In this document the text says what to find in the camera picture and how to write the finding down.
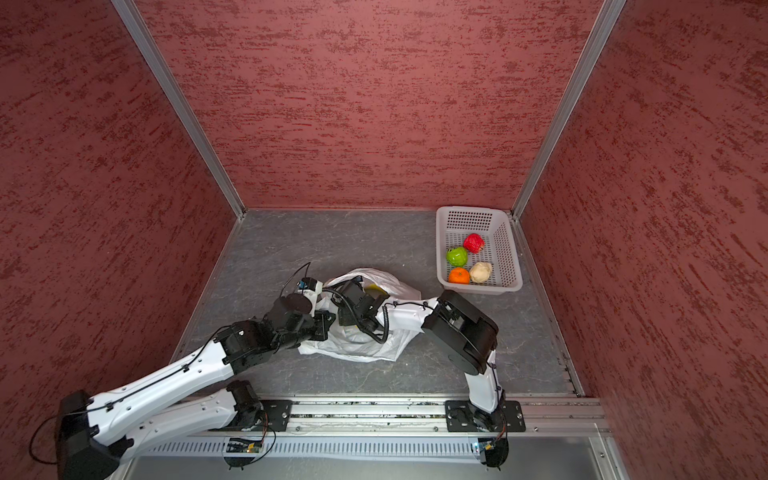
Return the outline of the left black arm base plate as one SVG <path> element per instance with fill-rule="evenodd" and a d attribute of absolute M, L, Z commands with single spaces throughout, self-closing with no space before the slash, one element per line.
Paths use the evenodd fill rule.
<path fill-rule="evenodd" d="M 294 403 L 291 400 L 256 400 L 235 405 L 235 416 L 215 431 L 285 432 Z"/>

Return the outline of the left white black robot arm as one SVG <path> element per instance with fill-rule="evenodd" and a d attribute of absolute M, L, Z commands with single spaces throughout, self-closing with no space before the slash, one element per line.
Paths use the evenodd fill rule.
<path fill-rule="evenodd" d="M 275 418 L 239 374 L 281 350 L 326 339 L 335 319 L 315 300 L 292 293 L 262 319 L 221 327 L 193 353 L 137 381 L 65 397 L 56 419 L 58 477 L 106 479 L 158 444 L 206 430 L 264 439 Z"/>

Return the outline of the beige toy fruit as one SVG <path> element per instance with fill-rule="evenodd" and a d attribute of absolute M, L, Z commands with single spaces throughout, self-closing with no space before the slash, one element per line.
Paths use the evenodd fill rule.
<path fill-rule="evenodd" d="M 477 262 L 469 270 L 470 281 L 476 284 L 487 282 L 493 273 L 493 265 L 489 262 Z"/>

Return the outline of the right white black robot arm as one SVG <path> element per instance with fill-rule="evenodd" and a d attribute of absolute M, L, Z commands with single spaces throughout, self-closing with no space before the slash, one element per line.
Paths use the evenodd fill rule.
<path fill-rule="evenodd" d="M 480 429 L 492 430 L 502 416 L 503 388 L 496 373 L 498 326 L 459 293 L 446 290 L 439 297 L 403 300 L 389 296 L 354 278 L 324 290 L 337 306 L 339 325 L 356 327 L 394 356 L 422 333 L 453 365 L 465 373 L 469 388 L 468 409 Z"/>

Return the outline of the green toy fruit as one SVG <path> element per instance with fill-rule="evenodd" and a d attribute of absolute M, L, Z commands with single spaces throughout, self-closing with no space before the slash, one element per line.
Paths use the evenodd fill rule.
<path fill-rule="evenodd" d="M 445 258 L 451 267 L 463 268 L 469 260 L 469 252 L 464 247 L 456 247 L 448 250 Z"/>

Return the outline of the white perforated plastic basket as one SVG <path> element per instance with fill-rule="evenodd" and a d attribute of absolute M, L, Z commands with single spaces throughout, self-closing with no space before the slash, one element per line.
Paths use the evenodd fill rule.
<path fill-rule="evenodd" d="M 447 289 L 501 295 L 523 286 L 511 223 L 501 210 L 438 208 L 436 259 L 437 279 Z"/>

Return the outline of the red toy fruit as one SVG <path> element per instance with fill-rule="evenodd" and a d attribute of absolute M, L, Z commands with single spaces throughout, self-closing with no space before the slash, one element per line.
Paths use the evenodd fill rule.
<path fill-rule="evenodd" d="M 472 233 L 463 241 L 463 248 L 469 253 L 479 254 L 485 248 L 485 241 L 479 234 Z"/>

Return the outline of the orange toy fruit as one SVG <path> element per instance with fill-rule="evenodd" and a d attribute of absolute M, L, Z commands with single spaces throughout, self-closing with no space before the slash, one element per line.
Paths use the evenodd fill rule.
<path fill-rule="evenodd" d="M 465 268 L 456 267 L 449 272 L 448 281 L 454 284 L 468 285 L 471 283 L 471 275 Z"/>

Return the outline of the white plastic bag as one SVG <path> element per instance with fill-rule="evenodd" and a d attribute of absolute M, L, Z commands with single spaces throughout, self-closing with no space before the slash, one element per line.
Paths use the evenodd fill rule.
<path fill-rule="evenodd" d="M 348 273 L 328 280 L 324 286 L 336 289 L 345 280 L 361 276 L 363 286 L 375 286 L 390 295 L 385 303 L 389 315 L 389 333 L 384 343 L 378 343 L 366 335 L 356 325 L 340 326 L 335 322 L 324 341 L 306 340 L 298 347 L 301 355 L 320 354 L 335 359 L 371 363 L 375 361 L 396 361 L 408 344 L 421 332 L 423 319 L 417 312 L 426 309 L 404 302 L 422 304 L 424 299 L 419 290 L 401 282 L 394 275 L 374 268 L 357 268 Z"/>

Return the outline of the yellow toy banana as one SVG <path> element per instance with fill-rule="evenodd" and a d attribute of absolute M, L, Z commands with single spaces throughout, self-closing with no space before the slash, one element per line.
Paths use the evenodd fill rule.
<path fill-rule="evenodd" d="M 389 294 L 385 290 L 381 289 L 380 287 L 378 287 L 376 285 L 369 285 L 369 286 L 364 288 L 364 291 L 368 295 L 371 295 L 373 297 L 383 297 L 383 298 L 388 298 L 389 297 Z"/>

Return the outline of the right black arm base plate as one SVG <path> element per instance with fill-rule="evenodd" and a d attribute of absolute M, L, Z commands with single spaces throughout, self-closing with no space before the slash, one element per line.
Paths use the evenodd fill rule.
<path fill-rule="evenodd" d="M 472 405 L 468 400 L 449 400 L 444 403 L 444 408 L 449 432 L 526 431 L 522 408 L 517 401 L 503 400 L 491 413 Z"/>

